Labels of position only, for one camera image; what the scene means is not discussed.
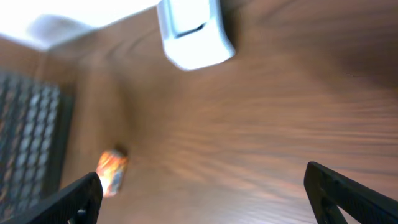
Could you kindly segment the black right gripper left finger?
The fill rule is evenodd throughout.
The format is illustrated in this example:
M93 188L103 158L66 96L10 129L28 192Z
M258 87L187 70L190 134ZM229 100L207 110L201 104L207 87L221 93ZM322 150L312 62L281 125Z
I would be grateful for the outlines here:
M5 224L96 224L103 188L96 172L90 172Z

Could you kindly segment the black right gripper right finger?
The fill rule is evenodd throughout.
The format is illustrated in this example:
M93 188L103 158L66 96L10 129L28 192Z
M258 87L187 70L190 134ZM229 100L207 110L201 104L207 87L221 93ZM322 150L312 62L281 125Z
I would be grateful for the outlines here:
M318 223L397 223L397 201L317 162L309 162L304 187Z

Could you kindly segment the orange white snack packet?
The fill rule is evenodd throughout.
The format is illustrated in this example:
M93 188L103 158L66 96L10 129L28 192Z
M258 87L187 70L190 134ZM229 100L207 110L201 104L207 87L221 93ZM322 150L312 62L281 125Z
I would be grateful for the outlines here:
M112 149L102 153L96 173L99 176L104 197L113 197L119 192L127 164L127 155L119 150Z

